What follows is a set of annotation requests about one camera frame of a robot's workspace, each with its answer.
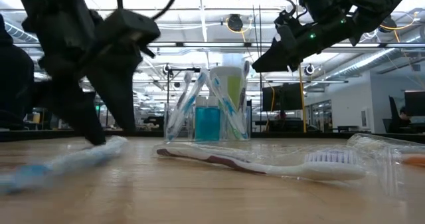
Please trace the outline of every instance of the table surface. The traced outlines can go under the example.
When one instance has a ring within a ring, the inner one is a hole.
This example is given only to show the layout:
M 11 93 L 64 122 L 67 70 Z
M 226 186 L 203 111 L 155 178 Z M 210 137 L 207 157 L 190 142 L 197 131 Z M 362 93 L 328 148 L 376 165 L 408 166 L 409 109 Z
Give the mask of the table surface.
M 424 171 L 410 168 L 406 199 L 379 185 L 330 185 L 156 158 L 160 138 L 130 138 L 131 151 L 52 187 L 0 196 L 2 223 L 423 223 Z M 252 140 L 251 145 L 344 140 Z M 78 138 L 0 144 L 2 173 L 90 146 Z

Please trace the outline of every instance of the toothbrush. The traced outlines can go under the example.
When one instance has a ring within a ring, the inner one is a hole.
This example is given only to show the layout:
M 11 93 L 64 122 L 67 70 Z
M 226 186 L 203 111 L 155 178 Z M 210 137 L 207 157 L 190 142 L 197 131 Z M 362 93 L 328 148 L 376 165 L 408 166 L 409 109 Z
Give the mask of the toothbrush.
M 127 142 L 127 139 L 115 136 L 102 146 L 58 156 L 38 165 L 19 166 L 10 174 L 0 175 L 0 193 L 9 194 L 44 187 L 60 175 L 102 164 L 120 155 Z
M 240 91 L 240 104 L 239 104 L 239 111 L 243 114 L 245 112 L 245 106 L 246 106 L 246 85 L 248 82 L 246 81 L 246 77 L 248 77 L 248 74 L 250 72 L 250 63 L 247 61 L 244 64 L 244 80 L 242 83 L 242 90 Z
M 315 181 L 348 181 L 362 179 L 366 176 L 366 171 L 359 165 L 356 153 L 351 150 L 323 150 L 322 152 L 307 154 L 304 163 L 298 166 L 257 164 L 190 146 L 159 146 L 156 153 L 160 156 L 221 164 L 248 173 L 302 177 Z
M 187 99 L 182 103 L 181 109 L 178 111 L 177 116 L 175 118 L 175 122 L 170 124 L 170 127 L 167 126 L 166 138 L 168 142 L 173 141 L 180 132 L 181 126 L 185 121 L 187 114 L 189 113 L 189 109 L 192 104 L 195 102 L 196 97 L 201 91 L 202 86 L 204 86 L 207 81 L 208 70 L 202 68 L 198 79 L 195 81 L 192 90 L 190 91 Z
M 186 97 L 187 90 L 189 89 L 189 85 L 192 81 L 192 76 L 193 76 L 193 72 L 186 72 L 185 73 L 185 77 L 184 77 L 185 89 L 184 89 L 183 93 L 181 94 L 179 101 L 177 101 L 177 105 L 175 106 L 174 111 L 171 113 L 170 119 L 167 121 L 167 123 L 168 123 L 167 128 L 170 128 L 175 123 L 176 118 L 178 117 L 178 113 L 180 112 L 181 104 Z
M 234 107 L 228 94 L 222 91 L 220 79 L 216 74 L 210 77 L 210 82 L 208 83 L 208 86 L 225 107 L 226 115 L 228 116 L 228 120 L 230 122 L 235 137 L 244 140 L 248 139 L 246 128 L 242 123 L 242 117 L 240 117 L 236 112 L 236 108 Z

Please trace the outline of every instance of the clear plastic bag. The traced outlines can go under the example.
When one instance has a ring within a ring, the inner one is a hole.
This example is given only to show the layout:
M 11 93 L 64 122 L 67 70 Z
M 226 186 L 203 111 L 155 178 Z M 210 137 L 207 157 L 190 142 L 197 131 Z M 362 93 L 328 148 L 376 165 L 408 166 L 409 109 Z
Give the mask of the clear plastic bag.
M 405 199 L 425 179 L 425 146 L 414 142 L 355 134 L 347 146 L 358 150 L 368 170 L 376 175 L 384 192 Z

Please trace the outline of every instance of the fluorescent light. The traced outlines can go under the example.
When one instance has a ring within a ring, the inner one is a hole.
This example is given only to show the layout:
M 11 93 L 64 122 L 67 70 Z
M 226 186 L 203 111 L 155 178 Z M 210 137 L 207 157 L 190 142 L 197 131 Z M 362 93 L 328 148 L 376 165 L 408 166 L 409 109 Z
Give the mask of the fluorescent light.
M 243 47 L 244 43 L 183 43 L 184 47 Z
M 252 43 L 251 44 L 252 47 L 271 47 L 272 44 L 271 43 Z
M 344 84 L 348 83 L 348 80 L 326 80 L 326 81 L 314 81 L 316 84 Z
M 387 44 L 387 48 L 425 48 L 424 43 L 396 43 Z
M 176 47 L 175 43 L 156 42 L 151 43 L 148 47 Z
M 35 72 L 34 78 L 40 78 L 40 79 L 43 79 L 43 80 L 48 80 L 48 79 L 50 79 L 50 76 L 47 75 L 47 74 L 40 73 L 40 72 Z
M 359 47 L 359 48 L 362 48 L 362 47 L 367 47 L 367 48 L 374 47 L 374 48 L 376 48 L 378 46 L 379 46 L 378 43 L 359 43 L 355 47 Z M 338 44 L 334 44 L 334 45 L 331 46 L 331 48 L 349 48 L 349 47 L 353 47 L 353 46 L 350 43 L 338 43 Z

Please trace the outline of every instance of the toothbrush head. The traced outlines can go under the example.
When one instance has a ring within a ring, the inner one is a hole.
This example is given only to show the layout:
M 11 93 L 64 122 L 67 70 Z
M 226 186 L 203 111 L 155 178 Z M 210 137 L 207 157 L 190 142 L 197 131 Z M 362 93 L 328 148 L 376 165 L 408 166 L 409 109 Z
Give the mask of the toothbrush head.
M 250 72 L 250 63 L 247 61 L 244 65 L 244 76 L 247 77 Z
M 198 76 L 198 82 L 204 82 L 207 79 L 207 75 L 203 72 L 201 72 Z
M 183 80 L 185 81 L 186 84 L 190 84 L 191 83 L 192 76 L 193 76 L 193 73 L 192 72 L 186 72 L 185 73 L 185 77 L 183 78 Z
M 323 150 L 304 157 L 303 177 L 317 181 L 362 179 L 366 171 L 352 150 Z

